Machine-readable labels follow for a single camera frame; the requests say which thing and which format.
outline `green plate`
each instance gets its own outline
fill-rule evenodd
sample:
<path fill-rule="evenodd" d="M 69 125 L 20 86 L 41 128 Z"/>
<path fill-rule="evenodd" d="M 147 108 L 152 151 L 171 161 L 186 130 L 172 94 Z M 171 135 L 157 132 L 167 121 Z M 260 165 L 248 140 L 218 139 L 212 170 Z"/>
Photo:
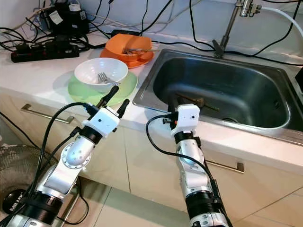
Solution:
<path fill-rule="evenodd" d="M 118 92 L 110 99 L 108 106 L 116 105 L 128 98 L 138 84 L 138 78 L 128 72 L 123 82 L 119 85 Z M 68 84 L 68 92 L 75 102 L 92 103 L 96 105 L 107 93 L 100 93 L 79 82 L 73 75 Z"/>

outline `drawer handle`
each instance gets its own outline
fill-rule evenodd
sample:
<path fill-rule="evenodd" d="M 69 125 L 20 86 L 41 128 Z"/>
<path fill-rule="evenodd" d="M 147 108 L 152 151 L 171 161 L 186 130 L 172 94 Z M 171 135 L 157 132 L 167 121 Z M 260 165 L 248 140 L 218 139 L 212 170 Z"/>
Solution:
<path fill-rule="evenodd" d="M 241 163 L 241 162 L 237 162 L 237 168 L 233 168 L 233 167 L 230 167 L 230 166 L 226 166 L 226 165 L 219 164 L 219 163 L 212 162 L 212 161 L 208 161 L 208 160 L 206 160 L 206 162 L 208 164 L 213 165 L 213 166 L 218 166 L 218 167 L 221 167 L 221 168 L 224 168 L 224 169 L 229 169 L 229 170 L 235 171 L 235 172 L 240 173 L 240 174 L 244 173 L 244 164 Z"/>
<path fill-rule="evenodd" d="M 21 111 L 29 113 L 29 114 L 38 115 L 38 116 L 41 116 L 41 117 L 46 117 L 48 119 L 52 118 L 52 116 L 47 115 L 45 113 L 40 113 L 40 112 L 37 112 L 37 111 L 34 111 L 34 110 L 30 110 L 29 109 L 30 107 L 31 107 L 30 104 L 25 104 L 24 107 L 21 108 Z M 59 122 L 66 123 L 66 124 L 70 124 L 72 122 L 72 120 L 74 120 L 74 117 L 73 116 L 69 116 L 66 120 L 62 119 L 62 118 L 56 118 L 55 120 L 59 121 Z"/>

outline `fan grille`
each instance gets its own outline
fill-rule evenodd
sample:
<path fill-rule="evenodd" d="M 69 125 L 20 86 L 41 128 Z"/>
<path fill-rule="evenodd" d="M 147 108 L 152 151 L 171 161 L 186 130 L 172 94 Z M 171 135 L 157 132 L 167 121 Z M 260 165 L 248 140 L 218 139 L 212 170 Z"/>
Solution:
<path fill-rule="evenodd" d="M 6 214 L 2 209 L 4 198 L 13 190 L 24 189 L 34 179 L 40 149 L 27 145 L 8 145 L 0 147 L 0 220 Z M 55 158 L 51 159 L 50 165 L 56 163 Z"/>

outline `cabinet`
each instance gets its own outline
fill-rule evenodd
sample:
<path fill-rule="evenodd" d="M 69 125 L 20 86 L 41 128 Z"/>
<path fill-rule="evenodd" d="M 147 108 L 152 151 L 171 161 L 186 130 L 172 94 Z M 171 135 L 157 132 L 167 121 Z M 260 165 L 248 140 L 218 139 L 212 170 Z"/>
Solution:
<path fill-rule="evenodd" d="M 124 128 L 125 149 L 131 193 L 185 211 L 179 186 L 176 158 L 156 151 L 145 132 Z M 174 152 L 173 139 L 152 133 L 156 144 Z M 216 151 L 203 150 L 206 159 L 227 166 L 241 162 L 245 173 L 240 174 L 209 165 L 217 179 L 221 196 L 232 222 L 241 220 L 303 186 L 303 176 L 288 173 L 247 160 L 238 160 Z"/>
<path fill-rule="evenodd" d="M 49 119 L 20 111 L 25 104 L 30 104 L 30 109 L 32 110 L 48 115 L 53 115 L 57 110 L 22 99 L 12 98 L 1 93 L 0 110 L 25 131 L 34 143 L 41 146 Z M 70 115 L 68 112 L 62 113 L 60 118 L 66 119 Z M 86 119 L 86 117 L 79 115 L 73 116 L 75 118 L 70 124 L 54 122 L 47 141 L 46 148 L 48 151 L 53 151 L 61 141 L 68 137 L 76 126 L 80 126 L 81 122 Z M 11 128 L 25 144 L 30 144 L 18 130 L 14 127 Z M 118 128 L 115 133 L 111 133 L 106 140 L 100 141 L 92 153 L 92 158 L 86 166 L 86 170 L 82 171 L 80 175 L 129 192 L 124 136 L 121 128 Z"/>

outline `white bowl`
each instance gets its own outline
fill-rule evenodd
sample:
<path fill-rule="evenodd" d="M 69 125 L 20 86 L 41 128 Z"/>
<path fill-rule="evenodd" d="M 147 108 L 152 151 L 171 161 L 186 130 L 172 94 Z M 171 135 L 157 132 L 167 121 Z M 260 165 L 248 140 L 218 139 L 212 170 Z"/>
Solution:
<path fill-rule="evenodd" d="M 124 62 L 117 59 L 94 58 L 78 65 L 75 69 L 75 77 L 90 88 L 105 93 L 115 84 L 99 84 L 98 73 L 102 72 L 113 81 L 121 83 L 128 73 L 128 67 Z"/>

